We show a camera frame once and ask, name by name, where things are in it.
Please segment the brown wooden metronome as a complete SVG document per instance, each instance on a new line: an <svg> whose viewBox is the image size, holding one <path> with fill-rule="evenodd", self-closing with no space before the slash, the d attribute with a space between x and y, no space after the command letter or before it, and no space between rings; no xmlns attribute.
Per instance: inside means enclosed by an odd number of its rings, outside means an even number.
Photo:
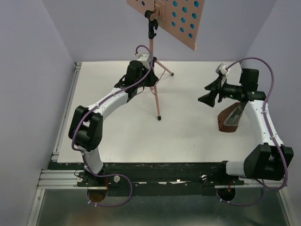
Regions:
<svg viewBox="0 0 301 226"><path fill-rule="evenodd" d="M244 110L240 102L236 102L221 111L217 118L219 131L225 133L235 132L243 112Z"/></svg>

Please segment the pink music stand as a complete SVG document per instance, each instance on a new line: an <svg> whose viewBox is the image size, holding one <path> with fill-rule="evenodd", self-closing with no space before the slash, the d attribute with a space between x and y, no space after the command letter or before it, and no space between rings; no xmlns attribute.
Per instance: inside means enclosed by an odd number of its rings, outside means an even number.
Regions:
<svg viewBox="0 0 301 226"><path fill-rule="evenodd" d="M149 49L154 51L156 30L160 27L193 51L204 0L127 0L127 4L148 20Z"/></svg>

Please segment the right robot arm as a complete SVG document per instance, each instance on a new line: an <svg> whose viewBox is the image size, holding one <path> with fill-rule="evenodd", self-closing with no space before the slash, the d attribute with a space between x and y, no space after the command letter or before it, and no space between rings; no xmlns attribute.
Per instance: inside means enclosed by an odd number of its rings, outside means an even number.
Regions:
<svg viewBox="0 0 301 226"><path fill-rule="evenodd" d="M239 85L227 83L229 69L220 64L216 73L218 78L205 87L209 93L199 97L198 101L210 107L224 98L236 101L218 115L218 127L221 132L235 132L242 114L246 114L253 129L256 147L243 161L228 161L225 168L217 171L217 181L223 185L234 176L280 181L285 176L285 167L293 158L293 150L286 147L277 135L271 121L266 95L258 91L259 71L243 68Z"/></svg>

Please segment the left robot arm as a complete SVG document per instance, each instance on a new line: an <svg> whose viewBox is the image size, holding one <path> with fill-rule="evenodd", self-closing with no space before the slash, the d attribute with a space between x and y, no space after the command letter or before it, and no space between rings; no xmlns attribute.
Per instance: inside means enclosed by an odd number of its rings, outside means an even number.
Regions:
<svg viewBox="0 0 301 226"><path fill-rule="evenodd" d="M112 91L98 102L84 107L79 105L73 114L68 137L71 148L81 153L88 180L94 186L104 182L101 172L103 162L98 146L103 137L105 119L138 94L139 88L155 85L158 78L153 71L153 62L130 61L126 74L114 85Z"/></svg>

